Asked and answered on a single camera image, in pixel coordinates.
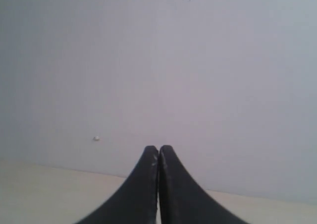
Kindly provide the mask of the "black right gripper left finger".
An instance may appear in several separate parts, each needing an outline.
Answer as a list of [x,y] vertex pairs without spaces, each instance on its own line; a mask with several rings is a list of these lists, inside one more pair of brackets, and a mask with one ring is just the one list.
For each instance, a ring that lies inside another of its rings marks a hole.
[[146,146],[123,184],[80,224],[155,224],[158,203],[158,155]]

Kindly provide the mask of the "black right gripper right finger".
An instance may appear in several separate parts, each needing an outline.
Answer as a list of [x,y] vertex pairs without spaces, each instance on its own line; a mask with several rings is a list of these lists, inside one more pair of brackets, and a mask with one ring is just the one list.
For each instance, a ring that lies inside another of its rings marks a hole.
[[163,224],[243,224],[192,178],[173,147],[159,151],[159,207]]

